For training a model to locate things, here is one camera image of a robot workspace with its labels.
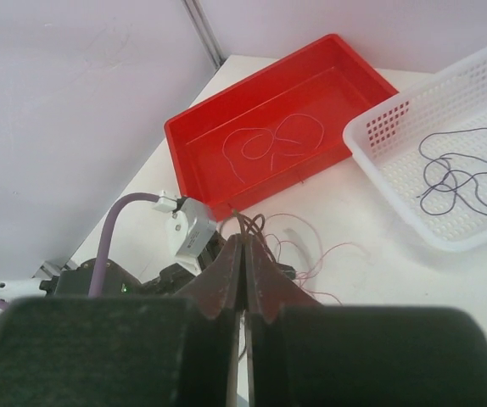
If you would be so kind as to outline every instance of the white connector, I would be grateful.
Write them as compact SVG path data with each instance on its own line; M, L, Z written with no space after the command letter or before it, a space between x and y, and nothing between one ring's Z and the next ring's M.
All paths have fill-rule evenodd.
M177 208L177 195L174 193L168 193L165 190L160 191L159 201L153 204L153 209L159 212L168 214L176 210Z

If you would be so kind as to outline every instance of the white wall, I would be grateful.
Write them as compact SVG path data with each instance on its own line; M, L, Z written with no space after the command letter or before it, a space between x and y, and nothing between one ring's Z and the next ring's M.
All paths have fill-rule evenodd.
M213 74L179 1L0 0L0 277L68 259Z
M487 45L487 0L201 0L225 54L280 58L341 34L379 68L435 72Z

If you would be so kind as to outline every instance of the red plastic tray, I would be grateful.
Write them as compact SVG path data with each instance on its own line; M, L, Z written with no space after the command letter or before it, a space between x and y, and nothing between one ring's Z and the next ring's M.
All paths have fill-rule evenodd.
M342 132L396 90L325 36L168 120L180 192L218 220L350 156Z

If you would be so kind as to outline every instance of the white plastic basket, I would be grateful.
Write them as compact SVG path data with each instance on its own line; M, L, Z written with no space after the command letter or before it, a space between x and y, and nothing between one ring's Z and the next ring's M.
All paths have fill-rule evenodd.
M446 163L471 175L487 172L484 161L463 155L487 160L487 131L426 137L478 127L487 127L487 47L356 117L345 127L344 141L379 191L425 241L442 250L463 251L487 242L487 215L460 199L487 214L487 174L473 178L479 182L479 201L473 179L461 172L451 172L456 180L448 176ZM423 140L421 151L428 159L419 153ZM435 161L426 175L436 190L423 178L430 159ZM439 189L456 185L461 187L448 212L454 193Z

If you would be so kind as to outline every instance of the white table surface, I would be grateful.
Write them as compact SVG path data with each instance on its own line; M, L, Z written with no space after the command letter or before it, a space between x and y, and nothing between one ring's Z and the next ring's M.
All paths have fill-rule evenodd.
M255 73L275 59L231 56L193 104ZM398 90L429 74L378 70ZM128 184L129 192L178 191L166 140ZM399 219L353 159L324 170L244 211L247 215L277 213L298 215L318 231L324 249L343 242L324 260L321 273L306 283L310 290L335 294L344 304L444 305L464 309L487 336L487 245L471 253L446 254L428 248ZM167 253L166 215L148 203L133 203L120 215L109 257L142 281L156 277L173 263ZM95 227L73 256L76 263L95 257L101 226ZM237 231L229 224L226 234ZM307 270L320 257L309 226L287 216L272 218L266 232L298 243L305 254L284 244L283 263ZM319 295L325 304L333 298ZM245 363L240 363L238 393L247 398Z

